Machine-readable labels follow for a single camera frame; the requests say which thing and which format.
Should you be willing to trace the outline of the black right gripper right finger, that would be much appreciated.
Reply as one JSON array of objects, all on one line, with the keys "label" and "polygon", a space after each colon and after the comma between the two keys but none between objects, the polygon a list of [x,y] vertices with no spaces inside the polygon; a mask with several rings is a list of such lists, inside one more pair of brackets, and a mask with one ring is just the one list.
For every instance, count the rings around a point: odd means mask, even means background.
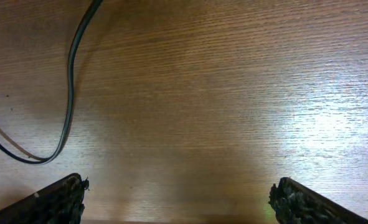
[{"label": "black right gripper right finger", "polygon": [[289,177],[272,185],[269,199],[280,224],[368,224],[368,219]]}]

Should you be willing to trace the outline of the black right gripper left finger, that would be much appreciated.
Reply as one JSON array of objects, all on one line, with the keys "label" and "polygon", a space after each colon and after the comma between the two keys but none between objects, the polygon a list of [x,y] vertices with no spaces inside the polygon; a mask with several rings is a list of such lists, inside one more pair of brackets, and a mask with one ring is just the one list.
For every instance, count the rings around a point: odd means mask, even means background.
[{"label": "black right gripper left finger", "polygon": [[89,180],[70,174],[0,210],[0,224],[79,224]]}]

